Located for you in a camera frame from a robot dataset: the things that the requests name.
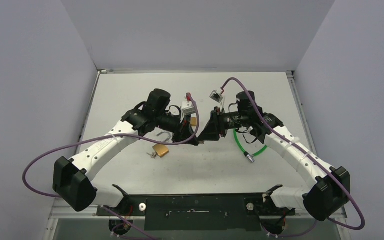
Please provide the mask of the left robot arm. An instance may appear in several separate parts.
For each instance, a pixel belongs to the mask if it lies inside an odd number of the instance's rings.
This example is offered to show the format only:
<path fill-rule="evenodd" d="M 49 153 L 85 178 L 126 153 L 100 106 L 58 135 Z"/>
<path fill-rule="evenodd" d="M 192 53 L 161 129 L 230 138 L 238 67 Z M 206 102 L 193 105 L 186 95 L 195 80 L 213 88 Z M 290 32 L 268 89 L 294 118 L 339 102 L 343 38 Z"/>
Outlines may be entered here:
<path fill-rule="evenodd" d="M 199 144 L 197 131 L 189 125 L 189 116 L 198 115 L 197 103 L 187 92 L 180 108 L 181 115 L 169 113 L 171 94 L 154 89 L 148 99 L 127 111 L 110 131 L 91 139 L 93 144 L 86 150 L 70 157 L 60 157 L 53 168 L 53 190 L 76 212 L 91 205 L 108 206 L 116 215 L 129 210 L 128 194 L 119 186 L 93 186 L 93 179 L 114 157 L 138 140 L 157 144 L 146 138 L 156 128 L 173 134 L 171 146 Z"/>

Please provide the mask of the padlock keys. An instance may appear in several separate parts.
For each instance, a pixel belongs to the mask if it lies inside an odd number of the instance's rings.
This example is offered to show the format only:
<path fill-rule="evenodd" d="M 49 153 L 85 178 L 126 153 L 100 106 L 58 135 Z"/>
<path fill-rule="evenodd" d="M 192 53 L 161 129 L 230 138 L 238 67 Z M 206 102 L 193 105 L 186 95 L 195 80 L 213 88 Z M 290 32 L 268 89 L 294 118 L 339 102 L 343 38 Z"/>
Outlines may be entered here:
<path fill-rule="evenodd" d="M 153 151 L 151 153 L 147 152 L 146 153 L 147 155 L 149 155 L 152 159 L 156 159 L 156 158 L 159 158 L 160 156 L 158 155 L 157 152 Z"/>

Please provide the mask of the brass padlock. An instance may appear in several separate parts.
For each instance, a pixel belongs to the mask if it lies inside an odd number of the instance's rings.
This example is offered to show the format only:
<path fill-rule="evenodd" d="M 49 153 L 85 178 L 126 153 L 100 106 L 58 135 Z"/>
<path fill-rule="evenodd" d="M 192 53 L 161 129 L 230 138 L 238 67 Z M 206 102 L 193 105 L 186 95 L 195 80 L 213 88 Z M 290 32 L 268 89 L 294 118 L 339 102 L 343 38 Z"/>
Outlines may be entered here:
<path fill-rule="evenodd" d="M 162 143 L 166 143 L 169 140 L 171 140 L 171 138 L 172 138 L 172 134 L 170 132 L 167 132 L 167 131 L 159 132 L 159 133 L 156 134 L 156 136 L 157 137 L 162 137 L 162 139 L 159 140 Z M 162 157 L 164 157 L 165 155 L 167 155 L 169 153 L 168 147 L 166 145 L 164 145 L 164 144 L 161 144 L 161 143 L 158 143 L 158 144 L 154 145 L 152 147 L 152 149 L 153 149 L 154 152 L 158 153 L 159 158 L 162 158 Z"/>
<path fill-rule="evenodd" d="M 192 127 L 196 127 L 198 125 L 198 119 L 196 117 L 191 117 L 190 118 L 190 125 Z"/>

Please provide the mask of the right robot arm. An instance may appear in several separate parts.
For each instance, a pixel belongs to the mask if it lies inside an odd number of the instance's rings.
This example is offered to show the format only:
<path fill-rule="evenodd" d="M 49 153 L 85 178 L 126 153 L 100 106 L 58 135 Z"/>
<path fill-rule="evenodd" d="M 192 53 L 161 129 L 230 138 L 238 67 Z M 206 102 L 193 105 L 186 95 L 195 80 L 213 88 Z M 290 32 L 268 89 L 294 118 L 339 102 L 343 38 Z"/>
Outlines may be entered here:
<path fill-rule="evenodd" d="M 254 108 L 253 91 L 236 95 L 236 112 L 215 107 L 198 141 L 218 141 L 228 130 L 250 129 L 250 133 L 266 147 L 278 153 L 305 181 L 306 187 L 276 185 L 262 194 L 264 211 L 270 215 L 284 208 L 307 211 L 323 222 L 349 202 L 339 183 L 349 191 L 350 174 L 344 167 L 335 168 L 301 144 L 273 114 Z"/>

